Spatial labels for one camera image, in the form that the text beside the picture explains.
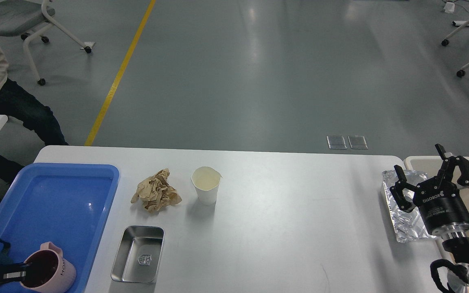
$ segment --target robotic arm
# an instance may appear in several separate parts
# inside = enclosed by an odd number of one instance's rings
[[[443,238],[443,248],[451,252],[456,264],[448,260],[432,262],[430,272],[437,288],[443,293],[469,293],[469,212],[459,195],[459,190],[469,188],[469,161],[463,156],[452,156],[442,145],[436,144],[443,164],[437,176],[419,183],[408,184],[402,167],[396,165],[398,181],[390,191],[399,208],[411,212],[417,206],[429,234]],[[452,182],[456,166],[461,171],[457,184]],[[408,201],[403,190],[414,192],[412,202]],[[446,267],[448,289],[439,280],[437,269]]]

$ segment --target paper cup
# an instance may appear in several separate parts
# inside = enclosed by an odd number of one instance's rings
[[[216,202],[220,178],[222,175],[211,167],[200,167],[193,172],[191,181],[195,185],[200,202],[205,205]]]

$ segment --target foil tray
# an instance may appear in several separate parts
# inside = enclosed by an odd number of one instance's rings
[[[412,185],[417,185],[428,179],[428,175],[422,171],[404,170],[406,181]],[[399,209],[396,200],[390,192],[390,187],[398,181],[396,171],[383,172],[383,190],[385,192],[385,199],[387,202],[388,210],[390,212],[390,219],[396,240],[400,243],[407,243],[409,241],[417,241],[420,239],[435,239],[437,237],[428,234],[423,223],[423,219],[419,214],[419,209],[415,208],[411,213],[406,213]],[[414,192],[408,189],[403,190],[403,194],[410,201],[414,198]]]

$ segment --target jeans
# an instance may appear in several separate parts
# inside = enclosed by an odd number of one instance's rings
[[[21,120],[23,126],[35,131],[45,145],[68,145],[52,110],[10,79],[7,79],[0,90],[0,115]],[[0,155],[2,180],[12,182],[22,168],[18,163]]]

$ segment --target metal tray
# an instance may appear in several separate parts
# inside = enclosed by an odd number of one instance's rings
[[[163,240],[164,230],[159,227],[126,228],[115,256],[112,279],[117,282],[154,282]]]

